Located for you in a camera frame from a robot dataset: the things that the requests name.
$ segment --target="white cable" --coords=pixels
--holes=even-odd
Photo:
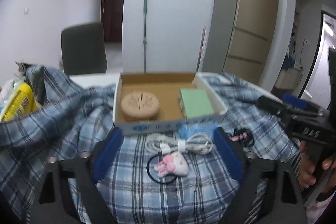
[[[171,153],[179,150],[180,138],[168,137],[163,134],[150,134],[146,139],[146,149],[153,154],[161,152],[160,143],[169,145]],[[200,155],[208,154],[213,147],[212,140],[205,133],[199,132],[191,135],[185,140],[185,152],[192,152]]]

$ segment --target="hand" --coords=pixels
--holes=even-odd
[[[302,141],[300,145],[301,162],[299,166],[299,183],[303,188],[308,188],[310,185],[313,185],[316,182],[316,178],[312,175],[315,171],[315,166],[308,158],[308,155],[305,153],[306,148],[307,142]],[[331,157],[325,159],[322,162],[322,169],[334,169],[322,190],[322,193],[327,193],[336,186],[336,161],[334,161]]]

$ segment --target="black hair tie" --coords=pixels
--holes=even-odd
[[[156,179],[153,178],[153,176],[150,174],[150,172],[149,172],[149,164],[151,163],[151,161],[152,161],[155,157],[159,157],[159,156],[162,156],[162,154],[156,154],[156,155],[152,156],[152,157],[148,160],[148,162],[147,162],[147,166],[146,166],[148,176],[151,178],[151,180],[154,180],[156,183],[159,183],[159,184],[169,184],[169,183],[174,182],[174,181],[177,179],[177,176],[176,176],[176,175],[175,175],[175,177],[174,177],[172,180],[169,180],[169,181],[167,181],[167,182],[162,182],[162,181],[156,180]]]
[[[249,147],[249,146],[253,146],[254,145],[254,138],[253,138],[253,134],[252,131],[247,129],[247,128],[241,128],[241,129],[235,129],[233,131],[233,136],[237,136],[240,137],[241,135],[243,135],[244,133],[246,133],[246,137],[245,138],[239,138],[238,142],[240,143],[240,145],[242,147]]]

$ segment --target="yellow package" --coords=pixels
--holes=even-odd
[[[20,85],[5,106],[0,117],[0,122],[6,122],[15,117],[29,114],[38,110],[33,91],[26,83]]]

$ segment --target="blue logo on box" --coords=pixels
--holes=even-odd
[[[149,127],[148,126],[135,126],[135,127],[132,127],[133,130],[135,131],[145,131],[147,130]]]

